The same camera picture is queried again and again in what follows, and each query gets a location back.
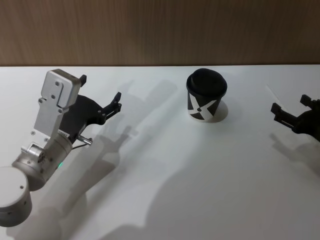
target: white table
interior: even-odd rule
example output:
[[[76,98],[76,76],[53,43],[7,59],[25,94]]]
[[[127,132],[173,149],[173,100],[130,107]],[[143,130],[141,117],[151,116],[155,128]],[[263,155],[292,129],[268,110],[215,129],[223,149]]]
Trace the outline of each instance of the white table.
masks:
[[[0,68],[0,166],[19,154],[55,68]],[[209,67],[228,83],[216,123],[187,114],[199,67],[60,68],[86,74],[80,94],[100,105],[122,92],[121,113],[86,129],[93,145],[70,154],[0,239],[319,240],[320,144],[270,109],[306,111],[300,97],[320,98],[320,66]]]

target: black lid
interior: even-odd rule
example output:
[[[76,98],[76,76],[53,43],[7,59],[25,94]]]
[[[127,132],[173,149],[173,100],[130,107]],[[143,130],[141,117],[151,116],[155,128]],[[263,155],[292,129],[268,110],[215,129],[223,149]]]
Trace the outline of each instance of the black lid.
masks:
[[[226,94],[228,86],[220,73],[200,68],[188,77],[186,87],[195,97],[199,95],[216,100]]]

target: wood paneling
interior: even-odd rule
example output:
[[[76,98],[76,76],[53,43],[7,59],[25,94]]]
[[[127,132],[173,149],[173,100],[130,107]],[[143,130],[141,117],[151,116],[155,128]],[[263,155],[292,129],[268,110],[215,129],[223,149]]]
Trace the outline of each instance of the wood paneling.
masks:
[[[317,0],[1,0],[0,65],[320,63]]]

